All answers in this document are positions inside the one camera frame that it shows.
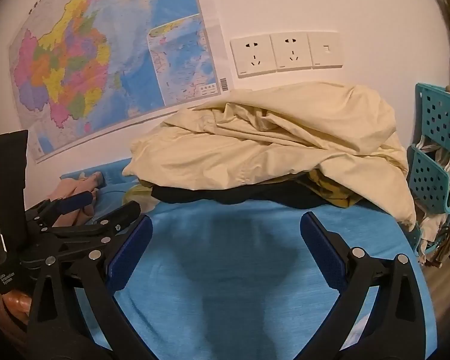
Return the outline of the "person's left hand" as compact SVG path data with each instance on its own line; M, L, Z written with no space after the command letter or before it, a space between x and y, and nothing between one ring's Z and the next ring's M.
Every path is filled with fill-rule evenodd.
M32 298L18 290L12 290L0 299L0 327L7 330L25 331L32 308Z

